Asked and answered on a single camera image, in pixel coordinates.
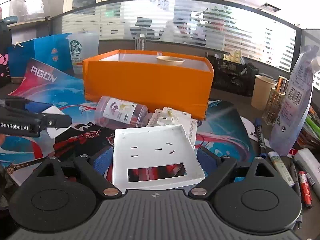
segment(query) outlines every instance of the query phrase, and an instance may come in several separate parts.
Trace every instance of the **hello kitty bag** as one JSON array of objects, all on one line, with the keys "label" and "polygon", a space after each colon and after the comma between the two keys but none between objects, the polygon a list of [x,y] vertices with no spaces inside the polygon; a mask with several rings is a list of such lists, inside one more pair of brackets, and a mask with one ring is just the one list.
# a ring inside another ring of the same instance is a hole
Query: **hello kitty bag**
[{"label": "hello kitty bag", "polygon": [[8,61],[8,47],[12,45],[11,30],[0,21],[0,87],[11,81]]}]

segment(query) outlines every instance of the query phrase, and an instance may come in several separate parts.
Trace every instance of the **hand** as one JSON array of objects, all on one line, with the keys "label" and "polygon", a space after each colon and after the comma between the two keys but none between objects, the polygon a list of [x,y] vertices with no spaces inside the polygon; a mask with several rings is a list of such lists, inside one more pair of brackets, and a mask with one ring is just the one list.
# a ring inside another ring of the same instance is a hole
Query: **hand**
[{"label": "hand", "polygon": [[5,140],[5,135],[0,134],[0,146],[4,143],[4,140]]}]

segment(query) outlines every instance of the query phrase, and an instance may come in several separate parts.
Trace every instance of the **starbucks cup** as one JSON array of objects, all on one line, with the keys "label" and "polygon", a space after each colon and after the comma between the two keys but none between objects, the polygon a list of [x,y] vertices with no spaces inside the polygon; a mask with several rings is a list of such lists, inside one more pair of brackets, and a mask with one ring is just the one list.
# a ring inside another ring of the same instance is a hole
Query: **starbucks cup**
[{"label": "starbucks cup", "polygon": [[276,82],[271,78],[256,75],[251,105],[259,110],[263,110],[267,104],[270,91],[275,86]]},{"label": "starbucks cup", "polygon": [[75,74],[82,73],[82,61],[98,54],[98,33],[74,33],[68,35],[69,50],[73,71]]}]

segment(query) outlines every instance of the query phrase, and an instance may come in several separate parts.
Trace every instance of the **plastic bag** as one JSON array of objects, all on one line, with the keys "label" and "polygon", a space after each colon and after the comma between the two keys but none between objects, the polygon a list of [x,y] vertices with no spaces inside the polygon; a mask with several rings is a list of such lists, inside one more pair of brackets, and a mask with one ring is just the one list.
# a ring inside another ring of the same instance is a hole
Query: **plastic bag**
[{"label": "plastic bag", "polygon": [[314,59],[317,46],[304,46],[290,75],[285,99],[271,131],[270,145],[279,155],[287,155],[296,141],[310,107],[313,77],[320,70]]}]

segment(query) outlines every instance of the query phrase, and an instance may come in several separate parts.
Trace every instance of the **gold bottle cap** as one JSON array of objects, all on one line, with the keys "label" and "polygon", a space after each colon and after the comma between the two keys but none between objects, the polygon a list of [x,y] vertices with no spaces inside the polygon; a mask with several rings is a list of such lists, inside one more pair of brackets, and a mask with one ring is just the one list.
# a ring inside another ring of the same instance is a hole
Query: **gold bottle cap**
[{"label": "gold bottle cap", "polygon": [[287,79],[283,76],[279,76],[278,82],[275,87],[276,91],[278,93],[285,93],[287,86],[288,86],[288,83],[289,83],[289,79]]}]

